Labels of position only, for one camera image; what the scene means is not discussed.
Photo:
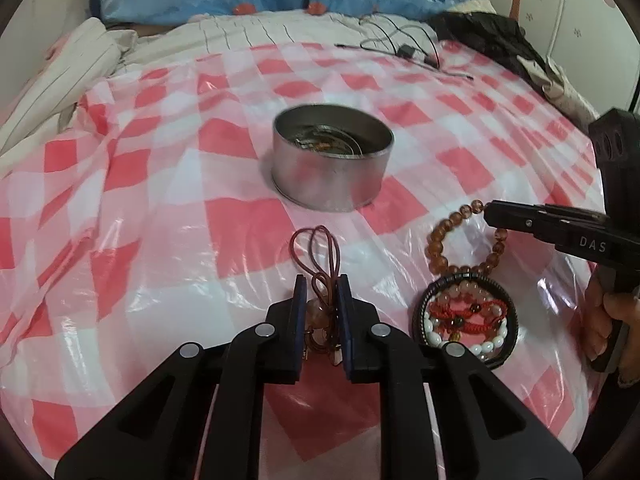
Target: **brown cord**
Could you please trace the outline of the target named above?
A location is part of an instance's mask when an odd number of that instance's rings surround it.
[[[296,241],[302,233],[310,233],[309,243],[306,252],[311,260],[311,264],[316,270],[307,267],[296,254]],[[329,259],[329,272],[324,270],[314,256],[314,241],[316,235],[322,233],[327,240],[327,250]],[[328,353],[336,351],[340,348],[340,338],[338,335],[338,316],[334,305],[335,283],[340,273],[340,246],[335,236],[323,225],[316,227],[305,227],[298,229],[289,241],[289,254],[298,266],[311,276],[311,288],[318,297],[318,301],[322,304],[324,311],[329,317],[329,325],[324,329],[325,343],[318,343],[312,336],[313,329],[305,332],[306,344],[309,348],[316,352]],[[324,292],[320,289],[319,284],[324,287]]]

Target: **metal rivet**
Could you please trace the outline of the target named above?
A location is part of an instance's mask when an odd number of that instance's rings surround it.
[[[460,343],[447,343],[444,349],[451,357],[462,357],[465,354],[465,347]]]
[[[187,343],[180,347],[180,355],[185,359],[196,357],[200,353],[200,347],[196,343]]]
[[[269,323],[261,323],[257,327],[255,327],[255,333],[260,337],[269,337],[275,334],[276,327]]]
[[[373,335],[377,335],[378,337],[386,337],[391,334],[391,327],[389,325],[385,325],[384,323],[376,323],[371,327],[371,333]]]

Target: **metal tin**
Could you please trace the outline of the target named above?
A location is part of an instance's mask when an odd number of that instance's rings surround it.
[[[278,190],[320,211],[352,211],[380,192],[394,136],[381,121],[354,108],[302,105],[273,121]]]

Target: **checkered tablecloth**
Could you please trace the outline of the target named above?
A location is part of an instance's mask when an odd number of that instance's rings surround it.
[[[455,43],[442,57],[474,79],[289,44],[102,80],[71,127],[0,182],[0,402],[48,471],[183,342],[228,342],[290,297],[297,228],[331,229],[354,294],[407,330],[433,279],[426,236],[461,204],[602,208],[583,134],[487,58]],[[305,102],[357,107],[393,129],[371,205],[319,213],[274,190],[271,121]],[[474,218],[447,237],[446,255],[477,264],[491,240]],[[590,402],[574,337],[588,275],[521,234],[493,275],[521,325],[498,376],[568,447]],[[351,386],[317,357],[300,384],[265,395],[261,478],[377,477],[375,386]]]

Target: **brown beaded bracelet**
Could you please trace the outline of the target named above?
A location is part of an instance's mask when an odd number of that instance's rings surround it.
[[[475,267],[449,265],[449,261],[442,256],[444,246],[442,242],[448,232],[454,227],[462,224],[463,220],[471,217],[472,214],[480,214],[484,211],[484,204],[479,200],[473,200],[471,205],[462,205],[458,211],[449,215],[449,218],[440,221],[433,229],[429,236],[429,243],[424,250],[425,255],[430,260],[429,270],[433,274],[455,274],[456,272],[480,272],[488,276],[495,267],[500,263],[500,256],[504,253],[504,242],[507,239],[507,229],[496,229],[494,233],[495,244],[492,252],[487,256],[484,262]]]

